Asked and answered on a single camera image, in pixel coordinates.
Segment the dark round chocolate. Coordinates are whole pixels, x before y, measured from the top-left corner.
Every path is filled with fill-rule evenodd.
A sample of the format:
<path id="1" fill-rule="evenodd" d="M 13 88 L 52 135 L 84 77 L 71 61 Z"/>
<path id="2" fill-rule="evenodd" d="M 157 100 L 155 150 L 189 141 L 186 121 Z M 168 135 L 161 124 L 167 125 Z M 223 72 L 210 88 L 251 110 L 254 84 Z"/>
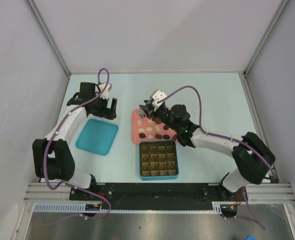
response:
<path id="1" fill-rule="evenodd" d="M 145 117 L 145 114 L 143 112 L 140 112 L 139 116 L 143 119 Z"/>

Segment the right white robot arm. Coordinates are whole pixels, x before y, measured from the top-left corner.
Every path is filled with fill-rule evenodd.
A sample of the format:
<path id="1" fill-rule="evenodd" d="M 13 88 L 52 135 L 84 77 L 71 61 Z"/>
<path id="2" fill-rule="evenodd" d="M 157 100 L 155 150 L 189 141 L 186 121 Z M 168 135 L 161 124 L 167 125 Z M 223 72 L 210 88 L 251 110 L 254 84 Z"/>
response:
<path id="1" fill-rule="evenodd" d="M 174 130 L 182 146 L 209 149 L 234 159 L 237 168 L 223 177 L 218 188 L 218 195 L 224 201 L 231 200 L 240 188 L 248 184 L 261 184 L 266 174 L 273 170 L 275 155 L 253 132 L 233 137 L 203 131 L 190 120 L 191 116 L 183 104 L 167 108 L 162 103 L 155 108 L 149 100 L 145 100 L 139 108 L 143 116 L 158 120 Z"/>

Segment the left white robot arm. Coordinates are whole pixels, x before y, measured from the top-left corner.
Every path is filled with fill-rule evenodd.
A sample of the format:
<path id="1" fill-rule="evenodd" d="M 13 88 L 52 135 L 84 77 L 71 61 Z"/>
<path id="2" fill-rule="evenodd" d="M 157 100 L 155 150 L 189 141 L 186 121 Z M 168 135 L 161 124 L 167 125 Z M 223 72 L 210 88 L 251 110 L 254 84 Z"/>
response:
<path id="1" fill-rule="evenodd" d="M 77 169 L 70 143 L 77 129 L 89 116 L 114 120 L 117 117 L 117 99 L 113 98 L 108 107 L 110 83 L 80 83 L 80 88 L 67 102 L 66 111 L 61 121 L 44 138 L 32 143 L 34 171 L 37 177 L 58 180 L 80 189 L 87 200 L 94 199 L 98 187 L 94 177 Z"/>

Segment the metal tongs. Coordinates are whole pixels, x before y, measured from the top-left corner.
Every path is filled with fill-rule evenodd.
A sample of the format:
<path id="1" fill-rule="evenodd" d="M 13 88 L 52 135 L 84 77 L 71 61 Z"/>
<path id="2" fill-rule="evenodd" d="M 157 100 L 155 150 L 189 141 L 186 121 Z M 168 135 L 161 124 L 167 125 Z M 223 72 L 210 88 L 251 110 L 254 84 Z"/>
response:
<path id="1" fill-rule="evenodd" d="M 138 116 L 141 118 L 141 119 L 144 119 L 144 118 L 150 118 L 149 117 L 149 110 L 147 107 L 143 107 L 143 108 L 140 108 L 139 111 L 137 112 Z"/>

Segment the teal chocolate box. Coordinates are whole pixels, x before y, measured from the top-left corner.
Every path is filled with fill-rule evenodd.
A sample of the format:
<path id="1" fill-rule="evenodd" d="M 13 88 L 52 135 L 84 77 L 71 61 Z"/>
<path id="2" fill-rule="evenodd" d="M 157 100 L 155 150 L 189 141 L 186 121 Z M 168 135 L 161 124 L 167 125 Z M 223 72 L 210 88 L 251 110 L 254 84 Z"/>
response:
<path id="1" fill-rule="evenodd" d="M 143 181 L 174 180 L 179 176 L 173 140 L 143 141 L 138 145 L 139 176 Z"/>

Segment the pink tray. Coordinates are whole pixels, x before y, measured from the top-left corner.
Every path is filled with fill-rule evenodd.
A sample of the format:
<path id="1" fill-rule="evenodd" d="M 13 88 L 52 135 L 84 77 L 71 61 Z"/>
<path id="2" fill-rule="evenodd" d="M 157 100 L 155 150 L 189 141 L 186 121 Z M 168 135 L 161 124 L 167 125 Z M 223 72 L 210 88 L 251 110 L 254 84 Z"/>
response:
<path id="1" fill-rule="evenodd" d="M 141 118 L 140 109 L 132 112 L 132 142 L 138 145 L 144 141 L 173 140 L 179 142 L 177 133 L 161 123 L 159 120 L 150 120 L 147 117 Z"/>

